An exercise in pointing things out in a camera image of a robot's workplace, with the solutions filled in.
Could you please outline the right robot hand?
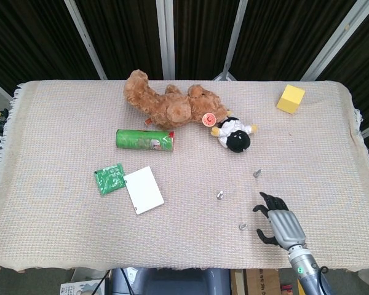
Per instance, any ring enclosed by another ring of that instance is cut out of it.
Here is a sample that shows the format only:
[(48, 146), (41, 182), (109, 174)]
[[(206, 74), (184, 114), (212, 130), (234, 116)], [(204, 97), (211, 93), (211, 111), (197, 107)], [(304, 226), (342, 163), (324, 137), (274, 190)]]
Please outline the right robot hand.
[(265, 236), (261, 229), (256, 233), (260, 240), (266, 245), (280, 246), (289, 251), (291, 248), (306, 244), (306, 235), (295, 214), (288, 209), (286, 203), (279, 197), (259, 192), (266, 205), (258, 204), (253, 208), (253, 212), (260, 211), (267, 217), (271, 229), (272, 237)]

